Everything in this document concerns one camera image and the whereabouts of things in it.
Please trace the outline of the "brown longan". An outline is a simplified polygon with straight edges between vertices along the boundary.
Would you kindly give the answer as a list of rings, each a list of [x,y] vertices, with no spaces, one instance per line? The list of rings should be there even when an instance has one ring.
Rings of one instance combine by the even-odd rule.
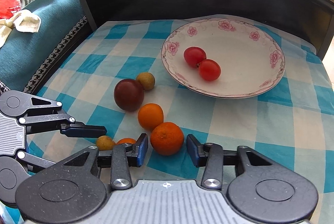
[[[100,151],[112,150],[115,145],[116,143],[113,141],[113,139],[106,135],[100,136],[96,140],[96,146],[99,148]]]

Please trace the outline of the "small orange mandarin hidden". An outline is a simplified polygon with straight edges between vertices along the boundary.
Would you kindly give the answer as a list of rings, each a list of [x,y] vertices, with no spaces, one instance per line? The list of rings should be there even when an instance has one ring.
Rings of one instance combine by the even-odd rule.
[[[119,145],[119,144],[125,144],[125,143],[128,143],[128,144],[135,144],[137,141],[135,139],[132,139],[132,138],[123,138],[121,140],[119,140],[116,144]]]

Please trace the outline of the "dark purple plum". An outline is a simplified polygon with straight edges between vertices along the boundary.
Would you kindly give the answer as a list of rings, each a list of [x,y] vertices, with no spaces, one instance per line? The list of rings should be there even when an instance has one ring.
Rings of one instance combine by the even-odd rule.
[[[123,79],[114,89],[114,101],[125,111],[136,111],[144,100],[142,85],[134,79]]]

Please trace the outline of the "orange mandarin large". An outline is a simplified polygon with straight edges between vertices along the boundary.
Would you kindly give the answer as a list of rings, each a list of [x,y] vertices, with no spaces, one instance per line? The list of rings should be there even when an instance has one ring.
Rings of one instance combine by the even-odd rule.
[[[152,131],[150,142],[155,152],[163,156],[171,156],[183,146],[184,134],[175,123],[164,122]]]

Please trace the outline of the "brown-green longan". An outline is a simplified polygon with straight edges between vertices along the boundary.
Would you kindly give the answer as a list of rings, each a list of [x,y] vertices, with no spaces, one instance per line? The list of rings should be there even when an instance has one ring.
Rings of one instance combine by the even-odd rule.
[[[145,91],[150,91],[154,88],[155,77],[150,72],[141,72],[137,75],[136,81],[138,81]]]

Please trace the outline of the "teal sofa blanket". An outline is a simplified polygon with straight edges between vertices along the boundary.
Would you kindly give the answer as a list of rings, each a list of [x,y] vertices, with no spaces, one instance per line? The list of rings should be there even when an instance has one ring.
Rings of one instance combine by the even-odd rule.
[[[34,0],[25,9],[41,19],[40,28],[10,32],[1,47],[1,92],[33,90],[87,24],[80,0]]]

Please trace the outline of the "blue white checkered cloth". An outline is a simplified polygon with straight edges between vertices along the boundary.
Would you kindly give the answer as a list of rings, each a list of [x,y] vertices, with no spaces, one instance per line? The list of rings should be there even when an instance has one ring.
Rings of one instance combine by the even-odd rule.
[[[107,23],[89,34],[37,94],[60,101],[85,124],[106,127],[115,141],[136,139],[143,129],[136,113],[114,102],[115,85],[148,71],[155,88],[145,103],[162,107],[167,122],[201,142],[225,149],[245,145],[305,176],[319,191],[313,223],[333,223],[333,90],[313,47],[267,28],[285,55],[280,83],[243,100],[224,100],[190,91],[164,69],[161,46],[181,20]]]

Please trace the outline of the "white cloth on sofa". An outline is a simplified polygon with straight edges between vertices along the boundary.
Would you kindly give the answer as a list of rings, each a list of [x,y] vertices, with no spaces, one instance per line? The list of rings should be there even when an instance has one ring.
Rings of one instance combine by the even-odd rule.
[[[1,19],[0,48],[4,46],[13,29],[24,33],[37,33],[40,29],[41,19],[29,10],[16,12],[10,19]]]

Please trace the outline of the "red plastic bag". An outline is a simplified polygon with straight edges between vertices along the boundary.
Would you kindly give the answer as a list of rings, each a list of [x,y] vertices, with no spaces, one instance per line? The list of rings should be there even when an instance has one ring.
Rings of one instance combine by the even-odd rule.
[[[1,19],[10,19],[16,12],[19,12],[20,10],[20,0],[0,0]]]

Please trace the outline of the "red tomato front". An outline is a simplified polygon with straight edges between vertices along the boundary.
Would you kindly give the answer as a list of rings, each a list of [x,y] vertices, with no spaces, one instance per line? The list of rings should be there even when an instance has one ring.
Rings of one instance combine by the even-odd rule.
[[[200,62],[198,67],[199,75],[205,81],[215,81],[221,75],[221,68],[217,62],[205,59]]]

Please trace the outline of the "red tomato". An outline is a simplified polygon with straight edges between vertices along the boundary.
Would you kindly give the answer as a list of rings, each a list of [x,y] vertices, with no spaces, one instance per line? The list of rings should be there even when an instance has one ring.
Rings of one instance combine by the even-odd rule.
[[[217,62],[205,59],[200,62],[198,67],[199,75],[205,81],[215,81],[221,75],[221,68]]]
[[[189,47],[184,51],[183,57],[190,67],[197,68],[207,55],[200,47]]]

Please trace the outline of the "white floral plate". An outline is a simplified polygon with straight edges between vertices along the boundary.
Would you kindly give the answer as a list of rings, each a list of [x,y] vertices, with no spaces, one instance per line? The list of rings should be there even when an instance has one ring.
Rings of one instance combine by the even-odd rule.
[[[201,48],[221,68],[217,80],[206,81],[189,66],[184,52]],[[241,20],[209,18],[190,22],[173,31],[161,49],[161,60],[171,77],[206,96],[244,99],[275,87],[285,71],[279,44],[263,30]]]

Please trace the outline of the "red tomato rear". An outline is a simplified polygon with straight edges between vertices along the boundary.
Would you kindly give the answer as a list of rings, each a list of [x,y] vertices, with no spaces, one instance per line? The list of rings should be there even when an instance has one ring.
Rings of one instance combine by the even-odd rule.
[[[184,51],[183,57],[190,67],[197,68],[207,55],[200,47],[189,47]]]

